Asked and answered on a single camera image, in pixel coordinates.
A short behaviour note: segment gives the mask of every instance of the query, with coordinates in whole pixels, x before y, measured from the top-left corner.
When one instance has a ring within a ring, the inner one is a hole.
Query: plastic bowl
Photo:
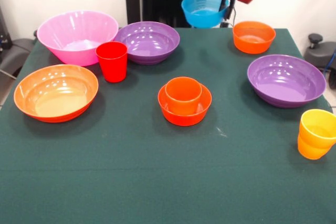
[[[222,22],[227,7],[220,12],[222,0],[182,0],[182,9],[187,22],[197,28],[211,28]]]
[[[167,119],[167,121],[178,126],[192,126],[203,120],[211,105],[212,96],[207,87],[202,84],[201,86],[203,90],[201,99],[198,104],[196,113],[192,115],[177,115],[171,112],[164,91],[165,85],[160,89],[159,94],[157,95],[157,99],[159,101],[162,114]]]
[[[97,77],[75,65],[41,68],[25,77],[14,91],[14,102],[25,114],[48,123],[69,121],[82,114],[98,92]]]
[[[154,65],[168,58],[180,43],[180,35],[169,25],[137,22],[121,28],[115,41],[128,48],[128,58],[141,65]]]
[[[253,61],[247,77],[256,93],[280,108],[296,108],[321,96],[323,74],[312,64],[288,55],[267,55]]]
[[[112,41],[118,23],[111,16],[77,10],[54,16],[37,30],[38,40],[66,64],[88,66],[98,62],[96,48]]]
[[[233,28],[236,48],[247,54],[261,54],[267,51],[275,36],[275,30],[261,22],[241,22]]]

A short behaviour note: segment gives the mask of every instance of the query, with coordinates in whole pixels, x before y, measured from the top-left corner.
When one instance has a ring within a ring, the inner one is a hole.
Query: cup
[[[197,111],[202,86],[193,78],[176,77],[164,87],[168,109],[176,115],[192,115]]]
[[[96,49],[103,76],[108,82],[120,82],[126,77],[127,46],[121,42],[107,42]]]
[[[298,150],[308,159],[319,159],[336,143],[336,116],[325,110],[307,110],[302,114]]]

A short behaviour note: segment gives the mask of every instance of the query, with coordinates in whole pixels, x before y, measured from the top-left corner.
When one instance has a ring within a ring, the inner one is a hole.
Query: purple bowl
[[[128,58],[141,65],[165,60],[180,43],[178,32],[163,23],[145,21],[121,28],[114,39],[128,47]]]
[[[296,108],[321,96],[323,74],[312,64],[288,55],[266,55],[253,61],[247,77],[256,93],[269,104]]]

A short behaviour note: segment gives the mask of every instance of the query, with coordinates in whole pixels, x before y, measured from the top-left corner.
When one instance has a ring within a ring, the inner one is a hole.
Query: red cup
[[[127,46],[121,42],[107,42],[96,49],[103,76],[108,82],[120,82],[127,72]]]

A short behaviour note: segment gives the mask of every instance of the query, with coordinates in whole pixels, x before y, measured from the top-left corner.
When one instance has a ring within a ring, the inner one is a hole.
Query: orange bowl with cup
[[[336,143],[336,116],[325,110],[308,110],[300,120],[298,150],[308,159],[319,159]]]
[[[193,78],[176,77],[165,86],[167,104],[176,115],[194,114],[200,102],[202,86]]]
[[[172,124],[178,125],[178,126],[192,126],[200,121],[202,121],[211,105],[212,102],[212,96],[207,87],[202,85],[202,94],[199,100],[199,103],[197,105],[196,112],[190,115],[177,115],[173,113],[168,105],[167,102],[167,96],[164,91],[165,86],[163,86],[159,94],[157,96],[157,99],[159,101],[159,105],[162,111],[163,116]]]
[[[15,105],[48,123],[66,122],[82,114],[98,92],[98,79],[88,69],[54,65],[26,76],[14,91]]]
[[[275,30],[261,22],[245,21],[233,27],[236,48],[247,54],[261,54],[267,51],[275,36]]]

